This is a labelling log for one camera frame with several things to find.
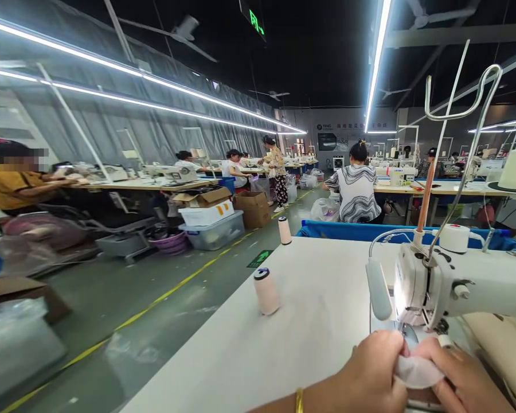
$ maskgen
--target black and white striped top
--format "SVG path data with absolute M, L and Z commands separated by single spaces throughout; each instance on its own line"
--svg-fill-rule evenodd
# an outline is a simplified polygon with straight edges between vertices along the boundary
M 373 166 L 349 165 L 325 181 L 327 188 L 340 192 L 340 220 L 359 223 L 374 220 L 382 212 L 374 199 L 373 185 L 378 181 Z

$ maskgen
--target patterned pants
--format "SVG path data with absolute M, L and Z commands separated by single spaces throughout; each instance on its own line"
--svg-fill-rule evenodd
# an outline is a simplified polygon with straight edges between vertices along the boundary
M 279 205 L 288 203 L 287 176 L 277 175 L 273 180 L 275 181 L 274 188 L 275 194 L 277 195 L 277 202 Z

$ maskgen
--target cardboard box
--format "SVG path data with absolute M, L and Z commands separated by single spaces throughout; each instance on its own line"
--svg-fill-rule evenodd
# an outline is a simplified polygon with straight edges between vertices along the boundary
M 25 277 L 0 277 L 0 303 L 16 299 L 43 297 L 48 307 L 44 319 L 53 324 L 65 318 L 71 309 L 65 302 L 43 282 Z
M 231 201 L 208 208 L 181 208 L 178 211 L 188 227 L 208 227 L 235 213 Z
M 189 208 L 208 208 L 219 204 L 231 197 L 231 191 L 225 187 L 202 194 L 180 193 L 174 196 L 174 201 L 183 202 Z
M 233 207 L 243 211 L 245 228 L 262 228 L 271 221 L 268 199 L 264 192 L 241 192 L 233 201 Z

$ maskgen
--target gray floor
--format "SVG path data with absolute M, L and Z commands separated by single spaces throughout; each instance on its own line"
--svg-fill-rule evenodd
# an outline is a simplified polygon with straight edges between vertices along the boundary
M 299 197 L 305 196 L 282 214 L 288 217 L 293 234 L 300 229 L 301 220 L 309 218 L 314 201 L 328 195 L 320 187 L 298 192 Z M 154 254 L 133 266 L 101 256 L 51 276 L 47 282 L 73 309 L 68 318 L 54 327 L 68 349 L 65 363 L 111 336 L 118 326 L 217 258 L 162 302 L 118 330 L 107 344 L 57 375 L 15 411 L 118 410 L 250 276 L 253 270 L 247 265 L 262 250 L 274 250 L 278 245 L 279 231 L 273 220 L 238 245 L 228 246 L 230 250 L 220 257 L 226 248 L 191 250 L 175 258 Z M 17 400 L 37 384 L 38 379 L 19 389 L 0 407 Z

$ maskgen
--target black ceiling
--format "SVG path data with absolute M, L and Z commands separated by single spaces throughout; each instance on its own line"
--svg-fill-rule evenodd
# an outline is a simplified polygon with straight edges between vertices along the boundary
M 71 6 L 111 24 L 103 0 L 64 0 Z M 153 0 L 111 0 L 119 17 L 159 28 Z M 472 0 L 421 0 L 428 14 L 466 7 Z M 200 21 L 193 32 L 194 44 L 212 55 L 213 63 L 187 46 L 169 39 L 174 58 L 196 72 L 241 92 L 249 89 L 289 92 L 282 106 L 363 106 L 369 87 L 368 50 L 374 21 L 373 0 L 246 0 L 262 20 L 267 43 L 239 11 L 239 0 L 155 0 L 165 30 L 190 14 Z M 393 0 L 390 30 L 407 29 L 413 14 L 406 0 Z M 516 0 L 479 0 L 476 13 L 463 26 L 516 24 Z M 425 29 L 451 27 L 455 21 L 428 24 Z M 160 34 L 123 25 L 125 33 L 166 54 Z M 437 46 L 387 49 L 382 56 L 378 88 L 409 87 Z M 434 76 L 433 104 L 449 97 L 463 45 L 446 46 L 427 74 Z M 459 88 L 475 81 L 493 63 L 516 55 L 516 42 L 471 44 Z M 424 104 L 425 76 L 401 103 L 403 107 Z M 516 69 L 503 77 L 500 93 L 516 90 Z M 395 107 L 403 94 L 376 103 Z M 259 99 L 278 106 L 268 96 Z M 471 97 L 461 103 L 468 103 Z M 494 103 L 516 103 L 516 93 L 495 98 Z

